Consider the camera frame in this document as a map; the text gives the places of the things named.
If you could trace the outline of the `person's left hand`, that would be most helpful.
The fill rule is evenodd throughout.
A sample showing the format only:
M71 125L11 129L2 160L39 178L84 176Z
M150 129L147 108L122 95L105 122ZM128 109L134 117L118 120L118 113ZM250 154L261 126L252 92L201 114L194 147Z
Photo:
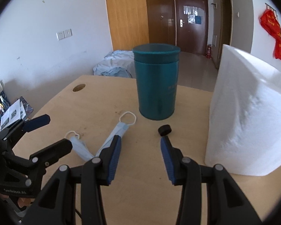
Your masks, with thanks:
M0 193L0 198L2 200L8 200L9 196ZM34 201L35 198L18 198L17 205L18 207L23 208L24 206L30 206Z

